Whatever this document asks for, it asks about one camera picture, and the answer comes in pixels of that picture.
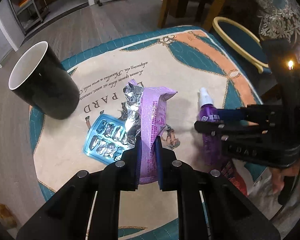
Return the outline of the purple spray bottle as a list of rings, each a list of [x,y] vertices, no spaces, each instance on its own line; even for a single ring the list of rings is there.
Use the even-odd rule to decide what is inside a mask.
[[[206,88],[199,90],[199,121],[203,123],[203,156],[206,165],[217,167],[221,165],[221,145],[213,123],[219,122],[218,110],[213,104],[211,96]]]

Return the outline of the purple foil snack bag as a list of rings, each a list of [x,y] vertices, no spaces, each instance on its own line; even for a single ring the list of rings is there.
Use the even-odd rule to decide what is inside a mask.
[[[166,127],[167,100],[177,94],[167,87],[143,87],[135,80],[128,81],[123,89],[125,95],[125,129],[129,148],[134,148],[136,138],[141,136],[142,160],[139,184],[157,181],[157,164],[154,141]]]

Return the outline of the teal yellow-rimmed trash bin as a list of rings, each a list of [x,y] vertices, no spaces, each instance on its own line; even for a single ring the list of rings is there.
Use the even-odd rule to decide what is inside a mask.
[[[219,37],[236,53],[257,68],[260,74],[270,74],[271,69],[260,39],[243,25],[226,17],[217,16],[212,26]]]

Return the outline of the blue blister pack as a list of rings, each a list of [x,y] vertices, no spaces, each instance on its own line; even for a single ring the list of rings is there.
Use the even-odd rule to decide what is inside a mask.
[[[108,165],[120,160],[127,149],[125,122],[100,114],[88,131],[83,153]]]

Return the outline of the teal beige patterned rug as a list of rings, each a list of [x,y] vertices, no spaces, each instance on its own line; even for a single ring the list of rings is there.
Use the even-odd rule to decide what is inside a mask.
[[[209,171],[196,121],[261,103],[237,62],[203,29],[175,27],[103,43],[62,63],[79,90],[56,120],[36,109],[30,139],[40,189],[50,199],[78,171],[117,166],[137,150],[136,180],[120,193],[118,239],[178,239],[177,193],[162,190],[160,149],[178,166]],[[214,109],[202,118],[201,113]]]

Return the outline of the red white snack wrapper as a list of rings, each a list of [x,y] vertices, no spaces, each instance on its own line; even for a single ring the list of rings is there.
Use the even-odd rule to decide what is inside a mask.
[[[271,170],[260,165],[249,164],[237,159],[221,161],[221,174],[241,191],[268,219],[281,205],[273,193]]]

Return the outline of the lace patterned tablecloth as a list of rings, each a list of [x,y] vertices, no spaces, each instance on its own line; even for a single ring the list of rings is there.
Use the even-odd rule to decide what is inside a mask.
[[[255,0],[262,40],[284,38],[300,47],[300,5],[296,0]]]

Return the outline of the black white-lined cup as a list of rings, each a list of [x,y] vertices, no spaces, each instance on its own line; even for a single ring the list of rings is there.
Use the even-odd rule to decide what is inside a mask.
[[[9,89],[45,115],[63,120],[74,113],[79,89],[48,42],[29,48],[17,61],[8,80]]]

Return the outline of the metal storage shelf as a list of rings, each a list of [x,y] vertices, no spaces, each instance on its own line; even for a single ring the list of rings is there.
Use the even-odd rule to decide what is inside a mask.
[[[43,23],[50,12],[46,0],[8,0],[8,3],[24,35]]]

